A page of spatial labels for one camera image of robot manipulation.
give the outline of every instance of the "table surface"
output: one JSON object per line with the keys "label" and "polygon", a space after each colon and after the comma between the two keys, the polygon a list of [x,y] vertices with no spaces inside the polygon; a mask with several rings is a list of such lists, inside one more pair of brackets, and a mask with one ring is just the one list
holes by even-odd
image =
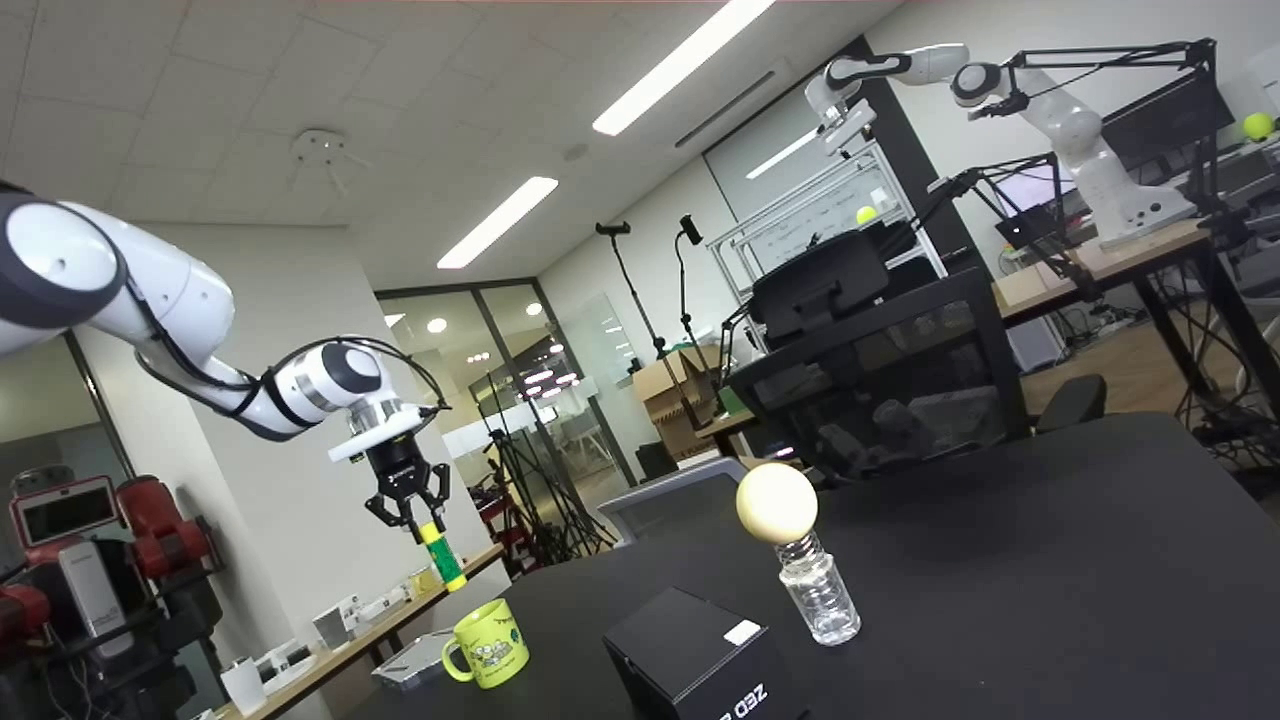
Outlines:
{"label": "table surface", "polygon": [[[469,562],[469,577],[482,577],[492,562],[500,562],[505,548],[492,544],[482,558]],[[362,662],[365,651],[373,651],[377,646],[385,646],[392,632],[401,632],[403,626],[412,626],[421,612],[438,609],[449,593],[438,588],[412,603],[398,603],[385,618],[377,618],[362,638],[351,638],[339,649],[322,649],[315,662],[292,676],[285,690],[278,690],[270,696],[270,703],[262,703],[257,714],[237,714],[231,703],[221,707],[221,720],[265,720],[265,716],[282,716],[285,707],[292,707],[297,699],[313,696],[322,685],[330,685],[337,674],[345,674],[351,662]]]}
{"label": "table surface", "polygon": [[1173,420],[1115,415],[826,498],[865,632],[816,649],[746,535],[659,535],[510,601],[532,670],[367,716],[637,716],[605,628],[687,588],[773,632],[816,720],[1200,720],[1280,707],[1280,528]]}
{"label": "table surface", "polygon": [[[1177,223],[1164,223],[1148,237],[1133,237],[1121,249],[1081,246],[1078,261],[1092,274],[1092,279],[1104,285],[1114,276],[1124,276],[1139,265],[1164,261],[1164,258],[1193,249],[1200,239],[1208,239],[1208,229],[1200,229],[1200,219],[1177,219]],[[1049,265],[1028,265],[1028,267],[1000,276],[991,285],[991,294],[997,294],[1000,316],[1025,316],[1025,313],[1035,313],[1041,303],[1056,303],[1056,302],[1071,296],[1078,285],[1056,276]]]}

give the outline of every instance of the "white wall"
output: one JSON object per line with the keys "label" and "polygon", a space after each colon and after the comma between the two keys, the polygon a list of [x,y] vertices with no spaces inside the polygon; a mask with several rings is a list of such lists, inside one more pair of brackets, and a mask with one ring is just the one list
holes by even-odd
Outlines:
{"label": "white wall", "polygon": [[[247,374],[265,374],[315,336],[392,339],[345,231],[156,231],[210,261],[237,289],[242,316],[221,355]],[[183,489],[231,553],[231,574],[218,581],[229,601],[226,651],[244,658],[307,638],[313,618],[339,595],[377,595],[426,570],[426,553],[403,533],[389,533],[365,514],[367,466],[330,466],[326,453],[348,435],[339,415],[287,446],[270,446],[149,381],[124,344],[95,332],[81,332],[81,339],[131,466]],[[398,390],[403,399],[426,399],[407,374],[398,374]],[[421,450],[429,460],[443,460],[438,429],[421,434]],[[443,521],[461,558],[489,548],[461,485]],[[489,574],[473,601],[505,584],[505,574]]]}
{"label": "white wall", "polygon": [[[1261,110],[1249,65],[1280,45],[1275,0],[914,0],[879,21],[869,41],[878,52],[965,41],[974,60],[1008,60],[1021,47],[1070,45],[1148,45],[1148,41],[1220,41],[1220,88],[1235,111]],[[1071,93],[1096,111],[1133,104],[1167,83],[1173,74],[1099,74]],[[965,120],[949,88],[894,83],[936,174],[959,174],[984,162],[1044,151],[1044,136],[1025,120]],[[979,253],[1000,258],[991,212],[975,202],[959,204]]]}
{"label": "white wall", "polygon": [[[637,279],[637,294],[650,308],[651,329],[680,344],[680,296],[677,296],[677,253],[673,237],[680,231],[680,215],[692,215],[696,229],[711,239],[733,231],[729,204],[715,194],[711,174],[703,162],[687,162],[668,184],[659,184],[651,198],[620,212],[620,219],[634,223],[634,237],[620,237],[620,253],[629,261],[629,274]],[[736,308],[729,285],[720,279],[707,249],[687,249],[680,239],[686,265],[687,265],[687,313],[696,332],[715,332],[720,319]],[[620,267],[611,261],[611,249],[605,237],[586,239],[576,253],[569,253],[556,267],[539,276],[553,308],[559,319],[571,319],[590,303],[608,302],[618,308],[618,319],[629,336],[629,344],[642,354],[646,364],[651,364],[651,339],[646,332],[646,319],[620,279]],[[601,412],[608,415],[608,429],[618,434],[623,455],[637,469],[637,450],[655,446],[655,429],[650,424],[642,399],[634,390],[601,390]]]}

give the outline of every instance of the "ceiling light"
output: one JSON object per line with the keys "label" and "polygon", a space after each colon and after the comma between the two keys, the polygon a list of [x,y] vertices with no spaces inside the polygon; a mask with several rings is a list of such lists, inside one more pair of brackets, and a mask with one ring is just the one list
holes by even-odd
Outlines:
{"label": "ceiling light", "polygon": [[750,174],[750,184],[754,184],[755,178],[773,174],[782,162],[797,157],[797,151],[800,151],[806,145],[813,145],[813,141],[816,141],[816,129],[806,134],[806,136],[797,136],[787,150],[782,150],[782,151],[769,157],[765,164],[755,164],[755,167]]}
{"label": "ceiling light", "polygon": [[469,267],[489,246],[522,223],[539,202],[556,194],[556,178],[530,178],[495,212],[489,212],[438,267]]}
{"label": "ceiling light", "polygon": [[655,100],[665,100],[686,76],[711,60],[736,31],[746,31],[773,0],[729,0],[707,15],[673,58],[651,65],[608,111],[597,116],[601,136],[620,136],[637,125]]}

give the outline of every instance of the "tennis ball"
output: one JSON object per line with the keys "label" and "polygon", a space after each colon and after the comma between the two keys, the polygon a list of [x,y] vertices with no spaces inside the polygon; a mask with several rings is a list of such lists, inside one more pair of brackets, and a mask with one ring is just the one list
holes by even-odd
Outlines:
{"label": "tennis ball", "polygon": [[736,521],[769,544],[797,544],[816,523],[816,491],[787,466],[761,466],[736,485]]}
{"label": "tennis ball", "polygon": [[865,209],[858,209],[854,229],[869,229],[878,219],[879,219],[878,204],[865,204]]}
{"label": "tennis ball", "polygon": [[1240,129],[1243,129],[1249,141],[1264,145],[1275,134],[1275,116],[1249,111]]}

